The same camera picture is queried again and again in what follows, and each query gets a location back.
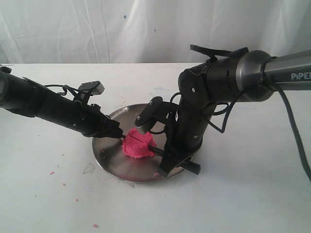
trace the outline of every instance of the stainless steel plate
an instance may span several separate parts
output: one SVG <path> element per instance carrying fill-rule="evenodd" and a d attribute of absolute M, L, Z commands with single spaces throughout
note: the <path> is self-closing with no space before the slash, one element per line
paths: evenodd
<path fill-rule="evenodd" d="M 120 128 L 127 134 L 134 128 L 133 122 L 146 104 L 130 105 L 116 110 L 109 116 L 120 122 Z M 157 123 L 153 131 L 161 131 L 164 125 Z M 163 149 L 166 142 L 165 134 L 154 135 L 158 148 Z M 155 175 L 161 162 L 160 156 L 134 159 L 122 152 L 122 141 L 115 138 L 93 138 L 93 152 L 98 164 L 112 176 L 133 183 L 158 182 L 175 176 L 183 170 L 181 167 L 173 169 L 167 178 Z"/>

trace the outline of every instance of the white table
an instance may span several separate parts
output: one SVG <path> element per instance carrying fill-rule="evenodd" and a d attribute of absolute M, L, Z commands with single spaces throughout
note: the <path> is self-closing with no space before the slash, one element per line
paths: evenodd
<path fill-rule="evenodd" d="M 78 87 L 100 80 L 105 92 L 90 103 L 109 114 L 157 95 L 168 101 L 178 91 L 179 73 L 193 65 L 10 67 L 12 74 L 41 84 Z M 311 92 L 287 94 L 311 161 Z M 212 120 L 219 125 L 222 117 Z M 311 184 L 278 94 L 261 103 L 236 104 L 224 134 L 208 127 L 195 161 L 202 166 L 198 176 L 184 171 L 133 187 L 97 165 L 91 138 L 0 109 L 0 232 L 311 231 Z M 94 172 L 82 174 L 89 163 Z"/>

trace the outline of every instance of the pink play dough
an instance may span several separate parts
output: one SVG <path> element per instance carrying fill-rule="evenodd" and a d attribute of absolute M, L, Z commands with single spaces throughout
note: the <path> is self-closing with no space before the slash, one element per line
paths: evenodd
<path fill-rule="evenodd" d="M 155 154 L 148 149 L 148 145 L 156 147 L 151 133 L 140 134 L 136 128 L 131 129 L 122 141 L 122 150 L 125 155 L 140 159 Z"/>

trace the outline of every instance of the metal plate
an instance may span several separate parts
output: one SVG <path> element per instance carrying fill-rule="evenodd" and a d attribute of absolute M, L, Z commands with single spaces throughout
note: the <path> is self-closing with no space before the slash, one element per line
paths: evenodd
<path fill-rule="evenodd" d="M 133 122 L 145 106 L 146 104 L 130 105 L 116 110 L 109 116 L 120 122 L 120 128 L 126 135 L 130 129 L 134 128 Z M 158 122 L 152 130 L 158 132 L 163 127 L 164 125 Z M 165 134 L 153 136 L 157 147 L 163 149 L 166 142 Z M 93 138 L 93 152 L 96 161 L 105 171 L 120 180 L 133 183 L 152 183 L 173 177 L 183 170 L 181 167 L 174 168 L 167 178 L 155 175 L 162 159 L 160 156 L 134 159 L 124 155 L 121 145 L 121 139 Z"/>

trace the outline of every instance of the white curtain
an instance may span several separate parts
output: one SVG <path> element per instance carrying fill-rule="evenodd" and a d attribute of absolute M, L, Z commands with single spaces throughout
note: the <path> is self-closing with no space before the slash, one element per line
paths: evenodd
<path fill-rule="evenodd" d="M 311 49 L 311 0 L 0 0 L 0 63 L 201 62 Z"/>

